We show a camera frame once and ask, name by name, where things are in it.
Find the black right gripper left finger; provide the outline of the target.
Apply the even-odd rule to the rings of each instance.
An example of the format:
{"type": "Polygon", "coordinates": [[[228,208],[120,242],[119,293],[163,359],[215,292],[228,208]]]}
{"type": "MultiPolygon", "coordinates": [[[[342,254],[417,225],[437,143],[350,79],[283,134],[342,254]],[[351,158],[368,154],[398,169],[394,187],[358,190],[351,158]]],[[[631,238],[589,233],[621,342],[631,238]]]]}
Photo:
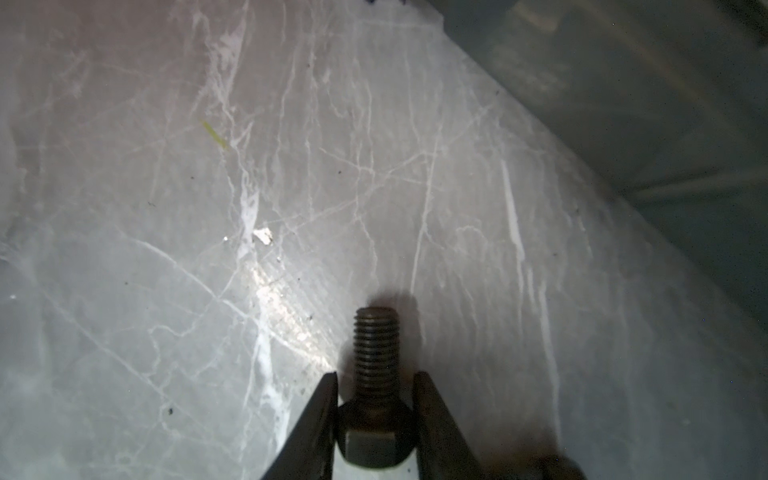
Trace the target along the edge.
{"type": "Polygon", "coordinates": [[[338,386],[335,372],[321,377],[277,458],[262,476],[264,480],[332,478],[338,386]]]}

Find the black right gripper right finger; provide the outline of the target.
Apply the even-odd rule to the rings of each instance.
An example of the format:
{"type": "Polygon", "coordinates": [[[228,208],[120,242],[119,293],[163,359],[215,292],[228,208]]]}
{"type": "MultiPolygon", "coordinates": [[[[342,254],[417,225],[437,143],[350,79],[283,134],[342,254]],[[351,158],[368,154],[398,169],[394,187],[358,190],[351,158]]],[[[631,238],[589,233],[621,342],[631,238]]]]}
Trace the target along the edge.
{"type": "Polygon", "coordinates": [[[415,374],[412,397],[419,478],[484,479],[479,461],[427,372],[415,374]]]}

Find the black hex bolt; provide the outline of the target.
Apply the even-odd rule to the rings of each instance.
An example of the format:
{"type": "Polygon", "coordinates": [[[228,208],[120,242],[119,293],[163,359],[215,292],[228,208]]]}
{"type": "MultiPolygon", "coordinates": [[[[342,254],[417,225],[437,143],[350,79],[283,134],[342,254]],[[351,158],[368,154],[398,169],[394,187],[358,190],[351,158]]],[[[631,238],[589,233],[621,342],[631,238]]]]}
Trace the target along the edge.
{"type": "Polygon", "coordinates": [[[357,310],[353,335],[353,395],[337,413],[344,459],[367,469],[402,463],[416,444],[416,420],[400,392],[400,323],[396,310],[357,310]]]}

